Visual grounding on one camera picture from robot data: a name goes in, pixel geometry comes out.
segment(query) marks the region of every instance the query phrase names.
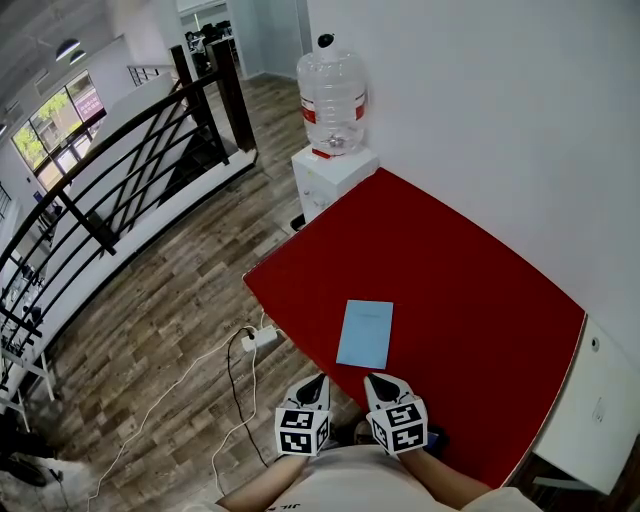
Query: red tabletop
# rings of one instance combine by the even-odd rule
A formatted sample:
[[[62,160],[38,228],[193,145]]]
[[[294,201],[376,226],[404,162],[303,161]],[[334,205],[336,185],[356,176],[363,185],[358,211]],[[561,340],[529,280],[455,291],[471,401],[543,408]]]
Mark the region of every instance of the red tabletop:
[[[348,299],[394,303],[386,373],[450,437],[443,459],[499,486],[562,386],[584,312],[525,260],[378,170],[245,276],[266,313],[366,410],[336,364]]]

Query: wooden floor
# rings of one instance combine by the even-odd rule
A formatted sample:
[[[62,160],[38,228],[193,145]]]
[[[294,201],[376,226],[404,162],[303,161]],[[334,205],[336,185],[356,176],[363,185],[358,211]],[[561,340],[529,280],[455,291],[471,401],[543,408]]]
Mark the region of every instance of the wooden floor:
[[[243,90],[260,151],[256,167],[170,229],[98,295],[55,345],[61,399],[49,403],[42,387],[31,397],[32,424],[64,461],[43,462],[64,471],[71,510],[86,510],[124,440],[197,357],[239,327],[260,324],[260,305],[242,275],[292,233],[289,222],[301,209],[290,157],[306,137],[295,82],[258,77]],[[230,137],[215,86],[210,102]],[[245,417],[253,411],[251,359],[238,340],[231,363]],[[285,338],[258,351],[258,411],[249,425],[268,462],[276,455],[274,407],[291,383],[315,372]],[[332,399],[338,422],[359,412],[335,386]],[[149,416],[91,509],[179,511],[194,500],[216,500],[211,456],[238,423],[225,348]],[[261,470],[244,429],[229,438],[216,466],[226,490]],[[36,490],[1,473],[0,493],[9,512],[66,510],[53,479]]]

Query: white cable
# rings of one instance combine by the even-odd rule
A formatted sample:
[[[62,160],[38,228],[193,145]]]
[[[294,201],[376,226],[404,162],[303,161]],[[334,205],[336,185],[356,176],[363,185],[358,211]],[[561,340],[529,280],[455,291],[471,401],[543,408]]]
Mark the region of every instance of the white cable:
[[[111,473],[111,470],[115,467],[115,465],[117,464],[118,460],[120,460],[120,457],[122,456],[122,453],[124,452],[124,449],[126,448],[126,446],[133,441],[136,437],[138,437],[141,433],[142,433],[142,429],[144,428],[144,424],[147,422],[147,419],[149,418],[149,415],[151,414],[151,411],[153,411],[159,404],[160,402],[162,402],[162,400],[164,399],[164,397],[166,397],[169,393],[171,393],[171,391],[174,390],[174,388],[178,385],[180,385],[182,383],[182,381],[187,377],[187,375],[189,374],[189,372],[203,359],[206,359],[209,356],[212,356],[213,354],[215,354],[218,350],[220,350],[222,347],[224,347],[227,343],[229,343],[229,341],[231,341],[233,339],[234,336],[236,336],[242,329],[253,329],[254,332],[256,332],[256,328],[253,327],[252,325],[245,325],[244,327],[242,327],[241,329],[238,329],[236,332],[234,332],[231,336],[229,336],[223,343],[222,345],[220,345],[217,348],[214,348],[211,352],[207,352],[205,355],[200,356],[198,359],[196,359],[193,363],[191,363],[191,366],[189,366],[188,370],[186,372],[184,372],[184,375],[180,378],[180,380],[178,380],[177,382],[175,382],[169,389],[167,389],[167,391],[160,397],[158,398],[158,400],[156,401],[155,404],[153,404],[151,406],[151,408],[147,411],[147,414],[145,414],[144,419],[142,420],[142,424],[140,425],[140,428],[138,429],[138,431],[132,435],[129,439],[127,439],[124,444],[122,445],[122,448],[120,448],[120,451],[118,452],[118,456],[116,457],[116,460],[113,461],[113,464],[111,464],[111,466],[109,467],[109,469],[107,469],[107,472],[102,475],[102,477],[100,478],[100,480],[98,480],[98,489],[96,490],[96,493],[93,496],[89,496],[89,498],[87,499],[87,512],[90,512],[91,510],[91,500],[97,498],[100,495],[100,486],[102,485],[102,481],[107,477],[107,475],[109,475],[109,473]],[[256,374],[255,374],[255,360],[256,360],[256,356],[255,356],[255,352],[253,354],[253,362],[254,362],[254,373],[253,373],[253,380],[254,380],[254,388],[253,388],[253,400],[254,400],[254,404],[255,404],[255,378],[256,378]]]
[[[225,438],[222,440],[222,443],[220,444],[218,449],[211,456],[211,467],[213,467],[213,474],[214,474],[215,479],[216,479],[216,489],[218,490],[218,492],[222,496],[224,496],[224,493],[222,492],[222,489],[220,488],[220,480],[218,479],[218,470],[216,469],[215,458],[216,458],[216,455],[218,455],[218,453],[220,453],[220,450],[222,450],[222,448],[224,447],[225,443],[227,442],[227,439],[229,439],[229,436],[231,434],[233,434],[236,430],[238,430],[240,427],[243,427],[244,425],[249,423],[253,418],[255,418],[256,413],[258,412],[258,405],[256,403],[256,388],[257,388],[257,385],[256,385],[256,354],[257,353],[258,353],[258,346],[254,343],[253,344],[253,361],[251,361],[251,373],[253,374],[253,414],[247,420],[245,420],[242,423],[240,423],[240,425],[236,425],[231,430],[229,430],[229,432],[227,432],[227,435],[225,436]]]

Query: ceiling light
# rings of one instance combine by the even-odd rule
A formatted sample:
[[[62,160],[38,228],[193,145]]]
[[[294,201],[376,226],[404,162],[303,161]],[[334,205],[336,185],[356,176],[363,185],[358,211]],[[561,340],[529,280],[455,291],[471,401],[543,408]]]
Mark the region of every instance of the ceiling light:
[[[71,56],[71,60],[69,61],[69,65],[73,66],[76,62],[78,62],[82,57],[84,57],[86,53],[84,50],[78,50],[77,52],[73,52]]]
[[[58,46],[58,51],[56,52],[56,60],[58,61],[63,57],[66,57],[78,46],[80,46],[80,41],[78,41],[77,39],[67,39],[66,41],[63,41],[62,44]]]

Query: water bottle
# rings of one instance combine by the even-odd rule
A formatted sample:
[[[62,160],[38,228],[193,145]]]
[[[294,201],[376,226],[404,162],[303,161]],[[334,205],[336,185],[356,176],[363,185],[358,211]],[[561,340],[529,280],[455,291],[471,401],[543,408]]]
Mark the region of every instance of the water bottle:
[[[337,49],[332,34],[298,62],[302,115],[314,153],[326,157],[355,152],[364,135],[366,83],[362,62]]]

